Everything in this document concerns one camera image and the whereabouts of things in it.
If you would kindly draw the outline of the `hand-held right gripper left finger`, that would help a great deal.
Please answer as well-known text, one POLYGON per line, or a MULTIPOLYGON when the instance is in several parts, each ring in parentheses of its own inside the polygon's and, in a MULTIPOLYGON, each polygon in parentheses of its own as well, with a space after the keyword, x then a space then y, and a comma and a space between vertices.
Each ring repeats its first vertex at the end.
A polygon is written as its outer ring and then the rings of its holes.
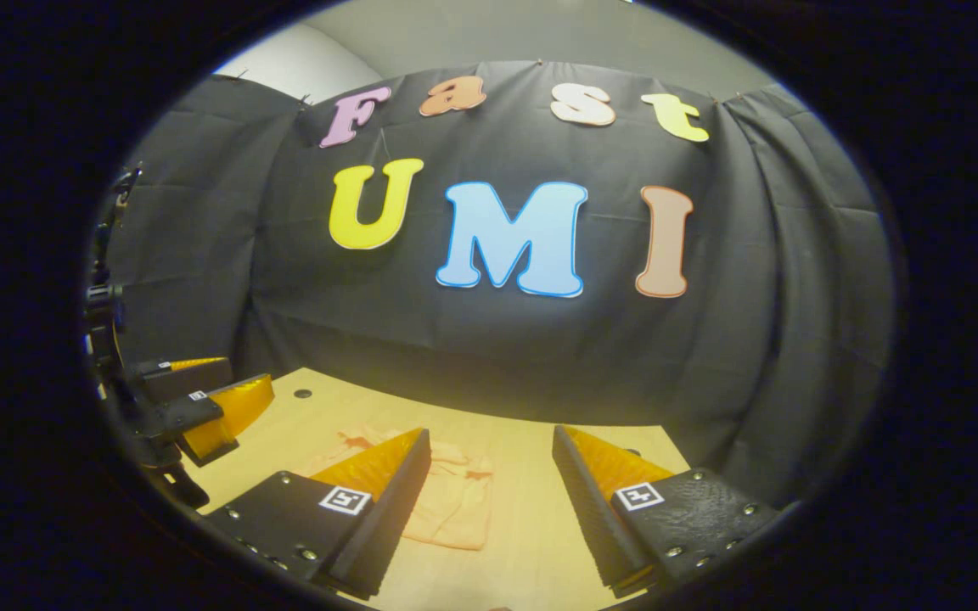
POLYGON ((311 476, 279 471, 205 515, 296 584, 378 595, 431 464, 415 427, 311 476))

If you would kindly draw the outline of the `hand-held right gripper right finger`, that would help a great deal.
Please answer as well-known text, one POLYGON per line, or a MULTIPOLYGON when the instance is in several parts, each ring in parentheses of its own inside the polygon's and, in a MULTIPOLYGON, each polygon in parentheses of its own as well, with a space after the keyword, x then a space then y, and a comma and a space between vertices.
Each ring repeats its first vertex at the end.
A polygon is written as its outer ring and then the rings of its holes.
POLYGON ((717 472, 673 473, 568 425, 552 456, 595 568, 617 598, 694 588, 768 544, 787 519, 717 472))

